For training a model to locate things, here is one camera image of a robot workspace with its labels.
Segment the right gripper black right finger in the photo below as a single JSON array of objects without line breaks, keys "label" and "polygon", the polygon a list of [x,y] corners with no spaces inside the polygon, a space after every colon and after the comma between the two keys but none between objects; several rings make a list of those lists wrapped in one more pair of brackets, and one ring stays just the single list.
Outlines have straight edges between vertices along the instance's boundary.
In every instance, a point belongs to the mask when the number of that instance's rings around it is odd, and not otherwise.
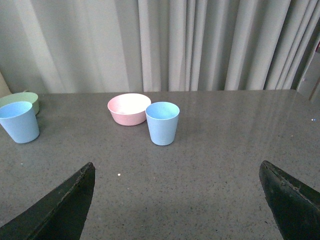
[{"label": "right gripper black right finger", "polygon": [[259,179],[282,238],[318,240],[320,193],[266,160]]}]

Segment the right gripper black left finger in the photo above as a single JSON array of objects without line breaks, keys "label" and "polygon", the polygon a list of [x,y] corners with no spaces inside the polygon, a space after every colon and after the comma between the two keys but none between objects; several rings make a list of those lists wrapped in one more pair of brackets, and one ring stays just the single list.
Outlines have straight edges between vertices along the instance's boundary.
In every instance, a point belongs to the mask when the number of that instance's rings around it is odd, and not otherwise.
[{"label": "right gripper black left finger", "polygon": [[2,240],[78,240],[92,203],[96,169],[89,162],[0,228]]}]

